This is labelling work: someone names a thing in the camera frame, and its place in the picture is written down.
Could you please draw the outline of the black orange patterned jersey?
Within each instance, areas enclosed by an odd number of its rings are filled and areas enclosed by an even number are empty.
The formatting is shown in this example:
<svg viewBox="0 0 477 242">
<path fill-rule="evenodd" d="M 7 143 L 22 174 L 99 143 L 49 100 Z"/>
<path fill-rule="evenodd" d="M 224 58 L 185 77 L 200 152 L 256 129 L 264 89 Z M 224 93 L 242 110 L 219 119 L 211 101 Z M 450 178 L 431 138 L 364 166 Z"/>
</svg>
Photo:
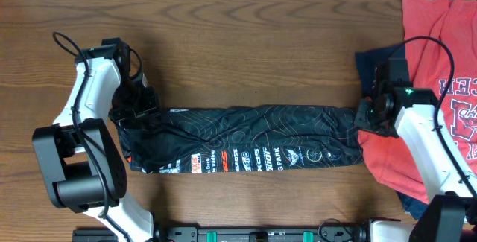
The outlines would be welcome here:
<svg viewBox="0 0 477 242">
<path fill-rule="evenodd" d="M 354 118 L 333 106 L 167 109 L 116 129 L 133 171 L 286 171 L 362 163 Z"/>
</svg>

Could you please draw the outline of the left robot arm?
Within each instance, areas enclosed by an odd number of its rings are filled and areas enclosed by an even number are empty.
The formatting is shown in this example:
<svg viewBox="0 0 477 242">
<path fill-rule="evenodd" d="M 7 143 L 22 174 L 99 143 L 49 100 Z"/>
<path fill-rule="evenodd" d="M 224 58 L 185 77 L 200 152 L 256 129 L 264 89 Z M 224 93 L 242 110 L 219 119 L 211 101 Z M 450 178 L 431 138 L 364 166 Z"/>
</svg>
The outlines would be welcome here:
<svg viewBox="0 0 477 242">
<path fill-rule="evenodd" d="M 154 216 L 127 192 L 125 166 L 107 129 L 109 121 L 121 129 L 155 114 L 157 94 L 141 69 L 130 72 L 137 53 L 118 37 L 69 53 L 77 76 L 66 105 L 32 136 L 48 197 L 103 224 L 73 231 L 74 241 L 159 241 Z"/>
</svg>

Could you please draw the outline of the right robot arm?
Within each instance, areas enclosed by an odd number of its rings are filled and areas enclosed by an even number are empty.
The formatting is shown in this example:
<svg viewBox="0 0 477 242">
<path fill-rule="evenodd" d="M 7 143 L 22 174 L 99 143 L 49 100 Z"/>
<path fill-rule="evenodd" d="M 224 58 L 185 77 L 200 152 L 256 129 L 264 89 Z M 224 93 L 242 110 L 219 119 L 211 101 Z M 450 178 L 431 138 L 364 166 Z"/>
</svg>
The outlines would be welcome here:
<svg viewBox="0 0 477 242">
<path fill-rule="evenodd" d="M 476 175 L 445 125 L 441 99 L 415 88 L 403 58 L 376 68 L 371 100 L 361 100 L 354 124 L 379 136 L 401 138 L 414 159 L 431 200 L 416 224 L 370 220 L 366 241 L 475 241 Z"/>
</svg>

